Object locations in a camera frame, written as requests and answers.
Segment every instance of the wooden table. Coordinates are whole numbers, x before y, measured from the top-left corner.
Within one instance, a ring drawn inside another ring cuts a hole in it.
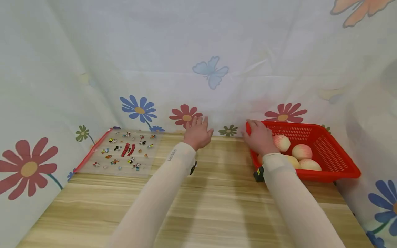
[[[181,135],[165,134],[150,174]],[[239,138],[214,137],[198,152],[157,237],[157,248],[294,247]],[[104,247],[149,178],[76,174],[19,248]],[[305,182],[348,248],[372,247],[332,183]]]

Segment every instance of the white sleeve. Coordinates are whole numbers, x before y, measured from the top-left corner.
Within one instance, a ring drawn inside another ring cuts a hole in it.
[[[195,155],[196,151],[183,142],[172,149],[125,214],[107,247],[153,247],[179,187],[195,165]]]
[[[265,183],[298,248],[345,247],[317,201],[280,153],[263,156]]]

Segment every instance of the red edge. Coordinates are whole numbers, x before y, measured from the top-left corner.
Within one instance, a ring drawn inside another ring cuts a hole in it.
[[[102,141],[105,139],[105,137],[108,135],[108,133],[110,133],[110,131],[113,128],[109,129],[103,136],[102,138],[100,138],[100,140],[91,148],[91,150],[88,152],[88,154],[85,156],[85,158],[81,161],[81,163],[79,164],[79,166],[77,166],[76,168],[76,172],[79,172],[79,170],[87,163],[87,161],[91,158],[91,156],[93,155],[95,149],[98,148],[98,146],[102,143]]]

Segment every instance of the sticker sheet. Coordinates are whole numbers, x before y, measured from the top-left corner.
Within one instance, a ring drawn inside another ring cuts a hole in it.
[[[161,137],[162,133],[112,129],[79,172],[147,177]]]

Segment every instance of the plastic basket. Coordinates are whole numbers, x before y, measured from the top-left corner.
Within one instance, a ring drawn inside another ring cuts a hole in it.
[[[285,155],[291,155],[292,148],[298,144],[308,145],[313,151],[313,160],[322,168],[322,171],[297,169],[297,175],[301,180],[332,182],[341,178],[359,178],[360,170],[353,160],[347,155],[338,142],[328,131],[314,124],[286,123],[262,121],[274,135],[285,135],[291,141],[291,146]],[[251,127],[246,123],[247,133],[251,135]],[[250,150],[255,168],[259,164],[258,155]]]

